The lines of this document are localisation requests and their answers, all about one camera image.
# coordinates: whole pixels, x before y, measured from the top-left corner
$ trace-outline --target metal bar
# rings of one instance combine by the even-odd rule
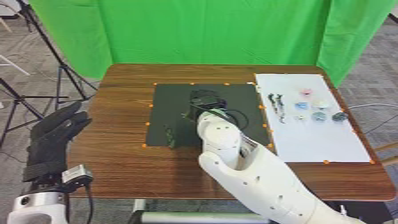
[[[136,199],[134,200],[134,212],[138,210],[146,210],[146,199]]]
[[[13,63],[13,61],[0,55],[0,58],[10,63],[10,65],[20,70],[26,75],[31,75],[29,72],[22,69],[22,67]]]
[[[18,105],[18,101],[15,100],[10,119],[8,119],[8,123],[6,123],[6,127],[4,127],[2,139],[0,139],[0,149],[2,149],[2,146],[4,146],[6,135],[8,135],[8,132],[10,132],[10,126],[11,126],[11,121],[13,121],[15,112],[17,112],[17,105]]]
[[[17,93],[15,89],[11,88],[8,82],[6,82],[6,80],[4,80],[2,78],[0,78],[0,85],[2,85],[4,88],[8,89],[10,94],[13,95],[15,99],[20,99],[22,96],[20,96],[20,94]]]
[[[15,131],[18,128],[26,127],[27,125],[31,125],[31,124],[33,124],[34,122],[38,122],[38,121],[40,121],[40,119],[36,119],[36,120],[29,121],[27,123],[20,124],[20,125],[15,126],[13,128],[10,128],[10,131],[8,131],[8,132]]]
[[[74,72],[75,76],[79,77],[79,79],[84,81],[84,83],[90,85],[90,87],[98,90],[97,86],[91,84],[91,82],[88,81],[88,79],[82,77],[82,75],[79,75],[77,71],[74,70],[74,68],[68,66],[70,71]]]
[[[29,98],[40,98],[40,99],[56,99],[56,98],[70,98],[68,96],[22,96],[22,98],[29,99]]]
[[[56,111],[59,110],[59,95],[61,95],[61,79],[63,79],[63,69],[59,67],[59,73],[58,73],[58,98],[56,98]]]
[[[36,108],[33,107],[33,105],[27,103],[26,100],[20,100],[24,106],[27,107],[31,113],[34,114],[34,116],[38,117],[38,119],[45,118],[45,115],[42,114],[42,112],[36,110]]]
[[[145,212],[143,223],[271,223],[255,213]]]
[[[72,80],[72,84],[74,84],[74,86],[75,86],[75,88],[77,88],[77,90],[79,90],[79,94],[81,94],[81,96],[82,96],[82,99],[88,100],[88,96],[86,96],[86,94],[84,94],[84,91],[82,91],[82,89],[81,89],[77,80],[75,80],[75,78],[74,78],[72,72],[70,72],[68,67],[66,67],[65,64],[61,65],[61,68],[65,69],[65,72],[66,72],[68,78],[70,78],[70,80]]]

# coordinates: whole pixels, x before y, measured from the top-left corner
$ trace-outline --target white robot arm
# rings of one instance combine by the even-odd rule
[[[210,112],[200,116],[198,132],[201,167],[255,213],[281,224],[365,223],[331,209],[280,157]]]

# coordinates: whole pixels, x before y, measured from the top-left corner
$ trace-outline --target green backdrop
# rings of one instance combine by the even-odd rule
[[[72,66],[319,65],[340,85],[395,0],[31,0]]]

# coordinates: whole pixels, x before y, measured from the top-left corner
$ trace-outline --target light stand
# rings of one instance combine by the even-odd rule
[[[8,133],[11,131],[15,131],[18,128],[26,127],[29,124],[33,124],[34,122],[38,122],[45,118],[45,113],[42,113],[36,110],[34,106],[29,104],[26,99],[58,99],[58,98],[68,98],[68,96],[26,96],[26,95],[20,95],[2,78],[0,78],[0,85],[4,86],[4,88],[8,90],[8,92],[4,91],[4,93],[15,99],[13,106],[11,106],[11,112],[10,112],[10,119],[8,119],[8,123],[6,123],[6,127],[4,127],[4,133],[2,133],[2,138],[0,138],[0,149],[2,149]],[[18,126],[15,126],[11,128],[11,122],[13,122],[13,118],[15,118],[18,105],[26,106],[26,108],[29,109],[31,113],[36,116],[36,119],[33,121],[27,121],[24,124],[20,124]]]
[[[40,23],[36,21],[36,18],[33,16],[33,13],[31,13],[31,10],[29,10],[29,5],[26,4],[24,0],[17,0],[18,3],[20,3],[20,6],[22,6],[22,12],[24,12],[24,15],[27,16],[29,18],[29,21],[31,23],[34,24],[34,27],[36,27],[36,30],[40,32],[40,35],[42,35],[42,39],[47,43],[47,46],[50,48],[50,51],[52,51],[52,54],[54,54],[54,57],[59,61],[59,77],[58,77],[58,97],[56,97],[56,110],[59,109],[59,104],[66,103],[68,101],[61,101],[59,98],[59,95],[61,95],[61,79],[63,79],[63,72],[66,73],[66,76],[72,80],[72,83],[74,83],[74,86],[77,88],[77,91],[79,91],[79,94],[81,94],[81,97],[82,99],[81,100],[72,100],[72,101],[86,101],[91,99],[93,96],[88,96],[86,95],[86,92],[84,92],[84,89],[82,87],[79,86],[79,83],[77,83],[77,79],[90,85],[90,87],[98,90],[98,88],[95,87],[95,85],[90,83],[90,81],[86,80],[86,78],[79,75],[79,73],[75,72],[75,70],[72,69],[72,67],[68,66],[68,64],[65,63],[63,59],[61,59],[61,56],[59,56],[59,53],[58,53],[58,50],[54,48],[54,45],[52,45],[52,42],[50,42],[50,39],[47,37],[47,34],[43,32],[43,29],[42,29],[42,26],[40,26]]]

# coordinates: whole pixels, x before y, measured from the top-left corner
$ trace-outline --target white sheet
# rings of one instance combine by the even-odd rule
[[[278,155],[285,162],[370,162],[370,155],[360,140],[349,120],[333,121],[333,115],[342,111],[322,75],[313,74],[258,74],[258,88],[267,106],[267,119],[274,130],[274,142]],[[312,89],[313,94],[306,97],[303,89]],[[283,94],[287,119],[283,124],[273,109],[269,94]],[[313,103],[322,100],[331,108],[322,110],[328,121],[317,122],[312,114],[321,111]],[[310,103],[310,109],[296,108],[297,102]]]

